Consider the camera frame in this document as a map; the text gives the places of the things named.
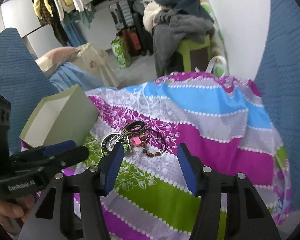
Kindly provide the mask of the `person's left hand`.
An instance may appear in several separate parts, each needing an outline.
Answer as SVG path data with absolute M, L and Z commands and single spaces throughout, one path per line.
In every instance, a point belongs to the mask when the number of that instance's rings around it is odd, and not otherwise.
M 0 224 L 10 235 L 17 235 L 20 230 L 11 223 L 11 220 L 20 218 L 24 223 L 35 204 L 33 195 L 21 197 L 17 204 L 0 200 Z

